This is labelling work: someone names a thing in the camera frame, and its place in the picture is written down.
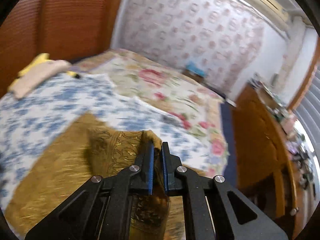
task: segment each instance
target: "pink rose pattern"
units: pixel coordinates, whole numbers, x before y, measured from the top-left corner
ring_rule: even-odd
[[[228,94],[260,52],[263,30],[261,18],[231,0],[130,0],[121,46],[177,69],[192,59]],[[156,86],[163,80],[142,74]]]
[[[154,69],[142,69],[139,71],[139,77],[145,82],[154,84],[156,87],[161,87],[165,82],[166,77],[163,73]]]
[[[206,88],[206,87],[198,88],[198,89],[197,89],[197,92],[202,93],[202,94],[209,95],[211,98],[222,99],[222,97],[220,97],[220,96],[217,95],[215,92],[211,91],[210,89],[208,89],[208,88]]]
[[[181,121],[185,121],[186,120],[186,117],[183,114],[176,114],[174,112],[169,112],[169,114],[172,114],[172,115],[178,117]]]
[[[209,178],[213,178],[216,175],[218,175],[218,174],[216,173],[216,170],[213,168],[209,168],[207,171],[207,174],[206,174],[206,176]]]
[[[209,126],[210,126],[209,123],[204,122],[204,121],[199,122],[199,125],[200,125],[202,128],[204,128],[204,129],[208,129]]]
[[[213,155],[221,156],[225,152],[225,146],[222,141],[214,139],[211,144],[211,152]]]
[[[182,121],[182,124],[186,130],[189,130],[191,128],[191,123],[187,120]]]
[[[155,93],[155,96],[156,96],[156,98],[158,98],[158,100],[160,100],[160,101],[163,101],[163,100],[165,100],[167,97],[164,95],[164,94],[162,94],[161,92],[156,92]]]

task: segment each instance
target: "gold patterned cloth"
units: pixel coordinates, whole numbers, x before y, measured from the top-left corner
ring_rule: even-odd
[[[149,140],[157,161],[162,142],[151,130],[117,131],[84,114],[55,139],[20,182],[5,211],[7,221],[24,236],[91,176],[109,177],[132,165],[140,146]],[[131,239],[149,233],[153,239],[163,238],[169,201],[157,178],[154,196],[134,200]],[[142,203],[147,213],[141,210]]]

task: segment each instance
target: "desk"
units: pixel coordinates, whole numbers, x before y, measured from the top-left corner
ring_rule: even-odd
[[[301,173],[286,149],[286,136],[256,90],[247,85],[233,111],[238,166],[238,188],[245,195],[272,185],[275,192],[275,216],[294,239],[311,216],[309,191],[299,185]],[[299,208],[295,216],[293,208]]]

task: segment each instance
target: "bedsheet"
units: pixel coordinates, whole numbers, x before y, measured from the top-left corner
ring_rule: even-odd
[[[152,130],[190,167],[199,169],[207,158],[204,146],[180,127],[178,118],[138,98],[115,94],[106,75],[85,74],[75,79],[58,74],[19,101],[11,93],[0,100],[3,211],[43,150],[87,111],[117,130]]]
[[[85,59],[74,71],[107,73],[115,91],[177,116],[189,134],[207,151],[202,170],[208,177],[223,174],[228,144],[223,135],[220,105],[223,99],[193,79],[125,49],[109,50]]]

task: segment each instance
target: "folded towel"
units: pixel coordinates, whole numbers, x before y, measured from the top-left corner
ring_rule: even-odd
[[[103,177],[116,175],[134,163],[140,145],[153,141],[155,152],[161,151],[162,141],[151,131],[117,131],[107,126],[89,129],[92,170]]]
[[[17,82],[11,85],[10,90],[17,99],[21,99],[43,81],[60,72],[65,72],[70,66],[71,64],[65,60],[50,60],[34,65]]]
[[[8,91],[12,91],[12,87],[14,86],[14,84],[16,84],[20,80],[20,77],[27,74],[31,68],[44,62],[53,61],[49,59],[49,56],[49,53],[40,53],[38,56],[36,56],[28,66],[18,72],[18,77],[8,87]],[[71,77],[80,78],[80,76],[73,71],[67,71],[67,74]]]

